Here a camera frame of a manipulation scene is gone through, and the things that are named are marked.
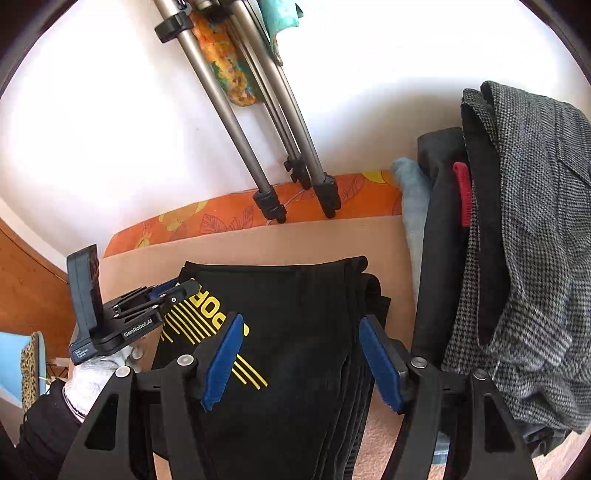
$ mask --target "wooden door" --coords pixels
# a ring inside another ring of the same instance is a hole
[[[75,318],[67,275],[0,220],[0,332],[40,331],[48,359],[68,357]]]

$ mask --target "white wall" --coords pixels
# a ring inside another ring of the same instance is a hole
[[[518,0],[299,3],[284,69],[330,173],[415,156],[486,79],[591,114],[577,64]],[[0,197],[61,255],[254,186],[180,47],[157,40],[160,21],[150,0],[79,0],[0,100]],[[264,107],[235,111],[271,182],[287,181]]]

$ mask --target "orange patterned fabric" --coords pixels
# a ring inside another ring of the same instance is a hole
[[[401,214],[402,193],[389,171],[338,175],[336,181],[342,203],[336,218]],[[326,220],[312,189],[303,190],[299,183],[284,183],[275,189],[287,209],[288,223]],[[192,203],[126,228],[113,236],[105,257],[183,238],[276,223],[263,217],[252,199],[254,192]]]

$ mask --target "tripod foot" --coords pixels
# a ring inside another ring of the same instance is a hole
[[[285,216],[287,211],[279,201],[273,187],[269,193],[256,192],[252,198],[267,220],[277,220],[279,223],[284,223],[287,220]]]
[[[336,211],[340,209],[339,189],[335,178],[326,175],[323,183],[314,185],[314,191],[327,218],[334,218]]]
[[[312,182],[306,170],[306,164],[301,159],[301,155],[297,158],[287,158],[283,163],[283,166],[287,171],[291,171],[291,181],[293,183],[300,182],[304,190],[310,190]]]

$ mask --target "silver rivet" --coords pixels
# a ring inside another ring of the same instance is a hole
[[[131,369],[127,365],[119,367],[117,370],[115,370],[115,375],[119,378],[125,378],[130,373],[131,373]]]
[[[486,380],[488,378],[488,373],[482,368],[477,368],[474,370],[474,378],[477,380]]]
[[[410,364],[414,368],[425,368],[427,366],[427,361],[422,356],[416,356],[410,361]]]
[[[191,365],[193,363],[193,360],[195,360],[193,358],[192,355],[189,355],[188,353],[185,355],[181,355],[179,358],[177,358],[177,363],[181,366],[181,367],[188,367],[189,365]]]

